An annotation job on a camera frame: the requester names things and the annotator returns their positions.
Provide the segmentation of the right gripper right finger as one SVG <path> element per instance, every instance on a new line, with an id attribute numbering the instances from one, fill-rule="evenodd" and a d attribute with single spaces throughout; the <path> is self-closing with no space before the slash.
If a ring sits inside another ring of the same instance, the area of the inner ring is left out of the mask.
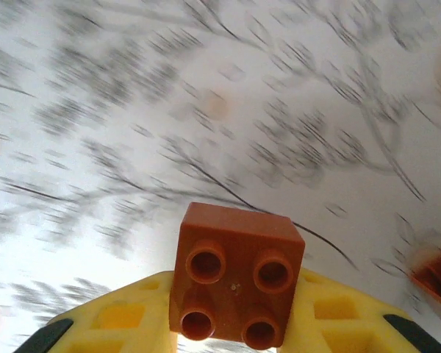
<path id="1" fill-rule="evenodd" d="M 280 352 L 441 352 L 403 310 L 302 268 Z"/>

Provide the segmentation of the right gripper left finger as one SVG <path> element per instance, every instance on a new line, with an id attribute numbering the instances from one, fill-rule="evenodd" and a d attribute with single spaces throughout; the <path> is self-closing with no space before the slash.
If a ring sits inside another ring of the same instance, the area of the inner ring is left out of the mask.
<path id="1" fill-rule="evenodd" d="M 159 272 L 59 314 L 21 351 L 176 352 L 168 323 L 172 281 L 172 271 Z"/>

